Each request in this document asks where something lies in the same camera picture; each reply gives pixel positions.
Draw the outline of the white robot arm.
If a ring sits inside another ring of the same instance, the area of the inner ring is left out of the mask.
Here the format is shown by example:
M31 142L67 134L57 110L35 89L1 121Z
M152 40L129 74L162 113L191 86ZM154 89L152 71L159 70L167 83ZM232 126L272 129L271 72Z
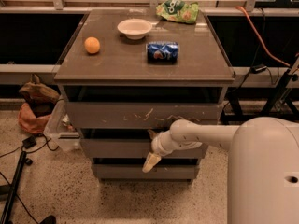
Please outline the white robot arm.
M228 224L299 224L298 123L259 117L224 126L180 119L154 135L143 171L176 150L203 144L228 151Z

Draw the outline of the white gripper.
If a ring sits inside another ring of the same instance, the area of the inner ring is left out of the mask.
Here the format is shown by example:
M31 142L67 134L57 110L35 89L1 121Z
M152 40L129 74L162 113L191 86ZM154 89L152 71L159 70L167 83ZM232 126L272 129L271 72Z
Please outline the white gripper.
M160 132L148 129L149 137L151 139L151 149L154 153L149 153L143 165L142 171L148 173L161 160L161 156L167 156L175 151L178 143L172 138L171 133Z

